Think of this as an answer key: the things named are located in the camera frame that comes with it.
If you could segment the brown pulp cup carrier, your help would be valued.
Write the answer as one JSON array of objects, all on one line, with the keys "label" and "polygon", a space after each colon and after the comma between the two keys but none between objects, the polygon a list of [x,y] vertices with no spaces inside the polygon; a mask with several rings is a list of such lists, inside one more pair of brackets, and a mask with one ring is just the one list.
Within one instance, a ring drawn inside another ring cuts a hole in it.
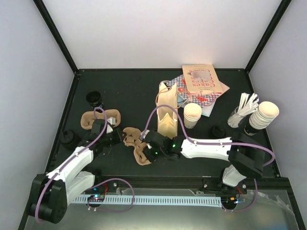
[{"label": "brown pulp cup carrier", "polygon": [[151,164],[143,152],[147,144],[140,140],[141,131],[137,128],[126,127],[123,129],[123,132],[126,133],[126,137],[124,138],[123,142],[125,146],[132,146],[134,148],[133,155],[136,162],[140,166]]}]

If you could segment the kraft paper bag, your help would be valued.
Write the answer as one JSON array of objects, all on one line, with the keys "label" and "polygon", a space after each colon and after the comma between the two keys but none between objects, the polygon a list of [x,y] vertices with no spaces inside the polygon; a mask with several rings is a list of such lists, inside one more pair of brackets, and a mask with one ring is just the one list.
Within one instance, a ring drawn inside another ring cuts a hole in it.
[{"label": "kraft paper bag", "polygon": [[[166,81],[159,85],[159,93],[156,96],[156,106],[169,105],[176,111],[177,108],[177,84],[167,86]],[[174,138],[177,136],[177,115],[168,107],[157,109],[158,126],[157,131],[161,135]]]}]

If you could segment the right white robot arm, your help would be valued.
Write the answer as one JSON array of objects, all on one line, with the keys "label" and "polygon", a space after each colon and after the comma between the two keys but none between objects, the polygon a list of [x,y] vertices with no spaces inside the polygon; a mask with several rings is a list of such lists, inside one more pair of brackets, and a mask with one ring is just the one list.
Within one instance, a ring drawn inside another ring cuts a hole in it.
[{"label": "right white robot arm", "polygon": [[230,166],[222,172],[219,190],[230,193],[246,178],[260,179],[263,175],[265,152],[261,146],[243,133],[234,133],[222,139],[195,139],[177,136],[165,137],[154,130],[141,132],[146,143],[143,153],[149,162],[159,157],[179,159],[208,158],[227,161]]}]

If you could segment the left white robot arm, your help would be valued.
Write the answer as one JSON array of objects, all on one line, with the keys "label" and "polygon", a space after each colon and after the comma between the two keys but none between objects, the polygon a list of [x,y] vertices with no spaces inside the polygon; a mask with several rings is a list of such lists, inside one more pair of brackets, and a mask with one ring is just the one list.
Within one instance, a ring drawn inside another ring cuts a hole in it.
[{"label": "left white robot arm", "polygon": [[103,179],[84,168],[104,148],[119,144],[126,133],[109,122],[95,120],[90,131],[77,144],[73,153],[56,169],[38,174],[32,181],[27,214],[38,222],[59,223],[68,205],[87,189],[98,191]]}]

